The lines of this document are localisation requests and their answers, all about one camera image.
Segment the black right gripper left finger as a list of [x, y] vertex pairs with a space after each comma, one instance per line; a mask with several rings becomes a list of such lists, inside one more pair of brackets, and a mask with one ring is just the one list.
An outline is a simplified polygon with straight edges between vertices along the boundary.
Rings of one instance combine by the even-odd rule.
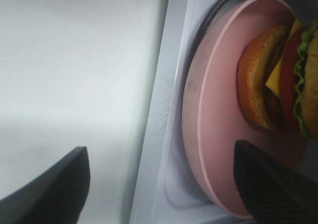
[[76, 224], [89, 193], [86, 147], [76, 147], [0, 201], [2, 224]]

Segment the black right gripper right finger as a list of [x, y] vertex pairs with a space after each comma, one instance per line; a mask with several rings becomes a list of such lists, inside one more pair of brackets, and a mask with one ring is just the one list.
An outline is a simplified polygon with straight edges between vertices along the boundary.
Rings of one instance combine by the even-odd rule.
[[318, 185], [245, 140], [234, 148], [234, 179], [258, 224], [316, 224]]

